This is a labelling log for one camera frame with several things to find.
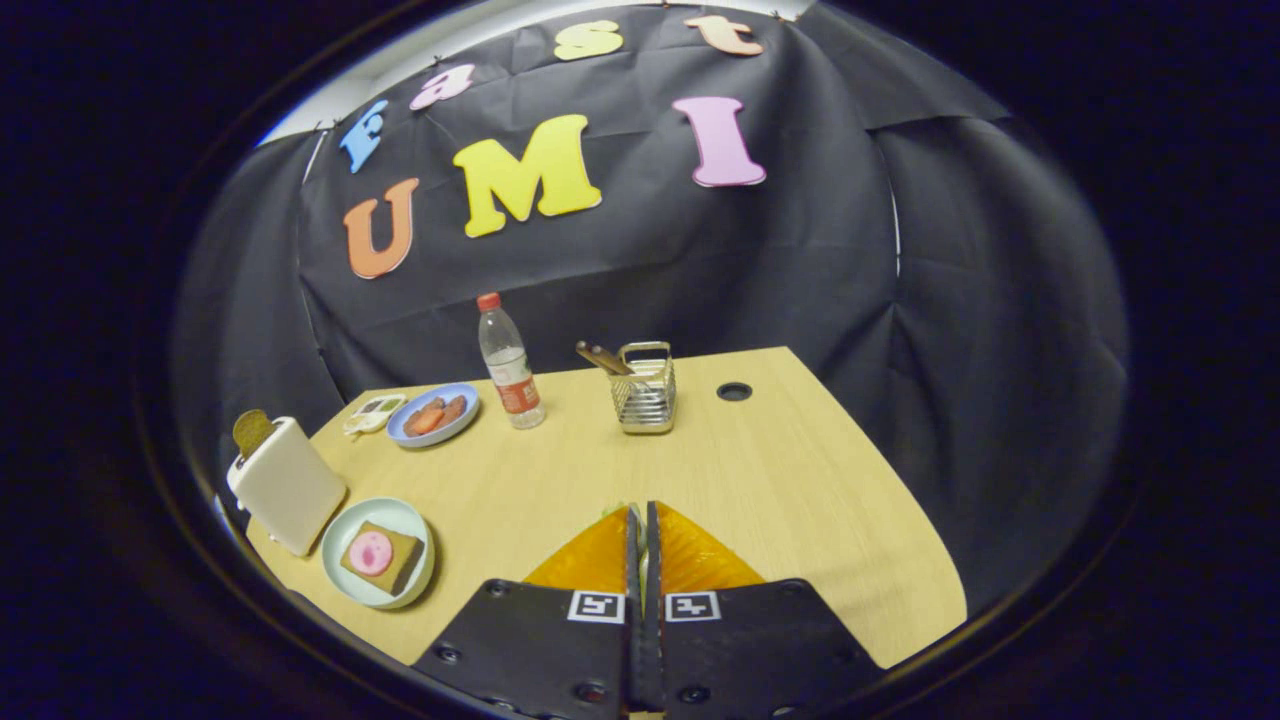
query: wooden table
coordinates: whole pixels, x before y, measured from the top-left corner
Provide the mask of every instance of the wooden table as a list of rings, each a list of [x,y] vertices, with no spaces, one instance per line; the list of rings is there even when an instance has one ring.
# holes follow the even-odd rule
[[[319,551],[294,557],[256,521],[250,542],[285,587],[406,664],[481,582],[525,578],[621,501],[660,500],[767,580],[809,580],[883,667],[965,620],[960,577],[933,525],[790,350],[677,359],[676,380],[676,425],[666,436],[623,434],[596,369],[539,374],[547,420],[531,430],[511,428],[493,383],[476,380],[474,424],[422,450],[385,433],[344,436],[343,419],[387,391],[357,397],[311,441],[351,488],[344,506],[398,497],[431,525],[436,578],[404,609],[347,598],[325,578]],[[730,380],[754,395],[721,400],[716,388]],[[425,389],[402,388],[410,397]]]

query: white wall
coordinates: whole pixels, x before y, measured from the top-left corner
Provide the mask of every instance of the white wall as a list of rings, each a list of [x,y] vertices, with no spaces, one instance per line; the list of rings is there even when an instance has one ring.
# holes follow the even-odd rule
[[[714,3],[678,1],[673,5],[718,5],[760,13],[778,12],[795,19],[815,0],[716,0]],[[346,117],[379,92],[431,64],[435,55],[448,58],[521,27],[549,18],[618,5],[653,5],[635,0],[488,0],[462,8],[422,27],[406,32],[401,38],[371,54],[347,72],[335,77],[307,97],[262,138],[269,142],[285,135],[307,132],[316,127],[333,127],[333,120]]]

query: red bottle cap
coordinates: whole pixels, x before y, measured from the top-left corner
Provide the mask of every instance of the red bottle cap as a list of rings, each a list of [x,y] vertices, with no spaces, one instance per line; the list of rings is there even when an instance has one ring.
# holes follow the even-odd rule
[[[479,307],[481,313],[497,310],[498,307],[502,307],[502,299],[498,297],[497,292],[481,295],[480,297],[476,297],[476,307]]]

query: bottle label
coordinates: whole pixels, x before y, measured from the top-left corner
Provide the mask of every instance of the bottle label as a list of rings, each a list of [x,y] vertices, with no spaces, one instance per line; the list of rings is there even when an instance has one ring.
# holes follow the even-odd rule
[[[502,365],[489,365],[489,377],[498,387],[502,406],[507,413],[518,415],[538,407],[540,398],[538,388],[534,387],[534,373],[529,369],[529,355],[521,354],[520,357]]]

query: foam letter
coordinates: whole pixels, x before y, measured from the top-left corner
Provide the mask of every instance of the foam letter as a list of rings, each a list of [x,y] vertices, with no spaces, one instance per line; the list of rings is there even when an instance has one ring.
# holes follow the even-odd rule
[[[413,188],[417,178],[401,181],[387,188],[387,201],[392,204],[392,243],[383,251],[374,250],[374,208],[378,200],[369,199],[347,211],[342,224],[347,225],[347,258],[351,272],[371,281],[385,275],[404,261],[413,245]]]
[[[529,137],[525,156],[516,160],[497,140],[481,140],[453,156],[467,178],[471,222],[463,232],[480,237],[500,231],[507,217],[494,209],[493,197],[520,222],[529,219],[534,191],[543,183],[538,211],[563,215],[600,204],[599,188],[591,187],[582,163],[582,128],[586,115],[559,115],[544,120]]]
[[[671,104],[689,115],[698,141],[701,164],[694,170],[694,182],[703,187],[755,184],[764,182],[764,168],[746,154],[742,131],[735,114],[742,104],[732,97],[684,97]]]
[[[458,65],[426,81],[426,85],[422,86],[422,92],[419,92],[417,97],[408,104],[408,109],[421,110],[439,100],[448,100],[449,97],[462,95],[463,90],[471,87],[471,70],[474,69],[476,69],[475,65]]]
[[[374,102],[374,106],[365,111],[356,126],[347,131],[339,147],[344,147],[351,154],[351,172],[355,173],[365,164],[365,160],[374,154],[374,149],[383,138],[378,137],[378,131],[383,129],[383,117],[379,113],[387,106],[385,100]]]
[[[751,28],[742,23],[731,23],[723,15],[690,18],[685,20],[685,24],[703,31],[703,40],[707,41],[707,45],[723,53],[731,55],[759,55],[764,53],[764,47],[760,44],[742,42],[742,38],[737,36],[740,32],[751,32]]]
[[[561,60],[577,60],[608,55],[622,47],[622,36],[614,32],[617,29],[618,23],[613,20],[570,26],[556,33],[556,56]]]

